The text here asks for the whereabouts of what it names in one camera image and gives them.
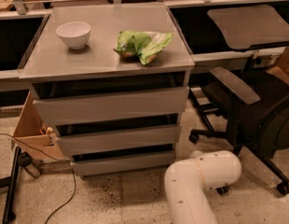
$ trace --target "tiled floor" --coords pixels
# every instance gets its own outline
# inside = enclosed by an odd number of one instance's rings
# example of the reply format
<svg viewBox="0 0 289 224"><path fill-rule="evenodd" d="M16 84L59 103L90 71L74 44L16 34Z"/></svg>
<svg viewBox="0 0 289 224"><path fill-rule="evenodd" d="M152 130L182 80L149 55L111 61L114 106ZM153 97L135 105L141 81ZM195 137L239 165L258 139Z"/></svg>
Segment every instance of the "tiled floor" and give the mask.
<svg viewBox="0 0 289 224"><path fill-rule="evenodd" d="M5 108L0 115L0 133L13 134L21 109ZM213 122L216 128L223 121ZM187 159L193 150L231 149L223 140L201 137L193 145L188 135L193 127L201 127L190 102L182 118L182 133L177 145L177 160ZM11 168L10 138L0 135L0 177ZM280 151L274 160L289 176L289 149ZM275 189L279 183L262 163L247 149L241 152L242 175L230 186L227 195L215 190L206 196L219 224L289 224L289 195L283 197ZM69 163L55 162L42 166L43 174L34 179L20 169L14 202L14 224L45 223L58 206L74 191L74 176ZM76 193L71 202L55 213L48 223L81 224L151 224L171 223L164 191L166 167L139 172L100 175L81 180L76 177ZM0 223L6 199L6 189L0 189Z"/></svg>

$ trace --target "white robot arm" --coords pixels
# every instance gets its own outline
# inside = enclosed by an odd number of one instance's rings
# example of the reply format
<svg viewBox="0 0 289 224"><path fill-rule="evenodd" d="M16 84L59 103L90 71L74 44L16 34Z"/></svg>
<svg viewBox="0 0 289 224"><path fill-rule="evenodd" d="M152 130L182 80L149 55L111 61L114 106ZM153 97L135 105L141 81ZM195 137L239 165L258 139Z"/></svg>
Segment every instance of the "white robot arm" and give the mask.
<svg viewBox="0 0 289 224"><path fill-rule="evenodd" d="M202 153L172 164L165 174L165 192L173 224L216 224L204 190L236 182L241 175L239 159L229 151Z"/></svg>

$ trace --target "bowl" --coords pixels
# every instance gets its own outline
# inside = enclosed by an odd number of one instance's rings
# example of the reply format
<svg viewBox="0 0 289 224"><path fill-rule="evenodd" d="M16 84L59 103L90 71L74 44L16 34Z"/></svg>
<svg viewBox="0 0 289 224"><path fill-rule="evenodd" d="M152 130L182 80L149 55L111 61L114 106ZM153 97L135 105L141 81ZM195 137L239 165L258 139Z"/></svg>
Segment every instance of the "bowl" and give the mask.
<svg viewBox="0 0 289 224"><path fill-rule="evenodd" d="M61 41L71 49L83 49L90 36L90 26L82 21L71 21L56 30Z"/></svg>

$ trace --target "cabinet top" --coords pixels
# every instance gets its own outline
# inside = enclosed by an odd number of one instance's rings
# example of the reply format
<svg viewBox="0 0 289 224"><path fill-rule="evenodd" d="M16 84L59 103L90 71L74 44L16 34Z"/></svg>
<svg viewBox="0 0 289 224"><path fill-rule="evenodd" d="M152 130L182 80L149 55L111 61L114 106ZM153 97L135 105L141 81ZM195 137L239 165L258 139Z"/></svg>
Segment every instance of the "cabinet top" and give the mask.
<svg viewBox="0 0 289 224"><path fill-rule="evenodd" d="M91 26L87 46L71 50L56 29L63 23L83 21ZM171 43L149 65L125 61L113 51L121 31L172 33ZM132 76L193 68L193 61L162 3L56 7L25 65L20 79L39 81Z"/></svg>

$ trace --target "green chip bag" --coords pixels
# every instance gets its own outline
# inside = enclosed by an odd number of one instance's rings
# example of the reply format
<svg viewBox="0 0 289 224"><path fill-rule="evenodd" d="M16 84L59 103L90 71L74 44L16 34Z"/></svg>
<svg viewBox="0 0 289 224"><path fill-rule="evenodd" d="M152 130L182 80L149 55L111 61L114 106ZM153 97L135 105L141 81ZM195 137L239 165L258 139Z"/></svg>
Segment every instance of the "green chip bag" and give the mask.
<svg viewBox="0 0 289 224"><path fill-rule="evenodd" d="M123 31L114 51L123 58L137 56L145 65L152 62L171 40L172 34Z"/></svg>

